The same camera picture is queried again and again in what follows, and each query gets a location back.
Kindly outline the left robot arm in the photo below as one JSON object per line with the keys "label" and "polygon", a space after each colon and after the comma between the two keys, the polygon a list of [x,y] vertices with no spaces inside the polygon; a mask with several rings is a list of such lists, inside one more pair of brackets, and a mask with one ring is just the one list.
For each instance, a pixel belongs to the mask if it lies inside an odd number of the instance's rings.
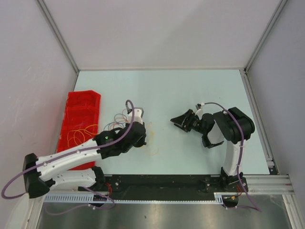
{"label": "left robot arm", "polygon": [[25,190],[30,198],[37,198],[55,189],[88,187],[99,191],[105,186],[105,177],[100,167],[83,171],[75,167],[119,156],[132,147],[146,144],[144,123],[133,122],[125,128],[103,131],[85,143],[49,156],[37,157],[34,153],[24,158],[23,175]]}

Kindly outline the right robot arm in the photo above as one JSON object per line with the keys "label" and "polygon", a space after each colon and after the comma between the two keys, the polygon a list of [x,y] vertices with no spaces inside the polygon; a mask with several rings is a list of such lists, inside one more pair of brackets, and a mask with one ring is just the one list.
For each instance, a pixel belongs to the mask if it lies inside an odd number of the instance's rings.
{"label": "right robot arm", "polygon": [[234,192],[241,190],[243,178],[241,169],[244,146],[255,131],[254,122],[237,107],[214,114],[204,113],[200,104],[197,111],[189,109],[183,115],[170,120],[185,132],[194,130],[202,134],[202,144],[205,148],[213,148],[226,142],[226,156],[221,167],[220,176],[215,180],[204,178],[206,191],[221,190]]}

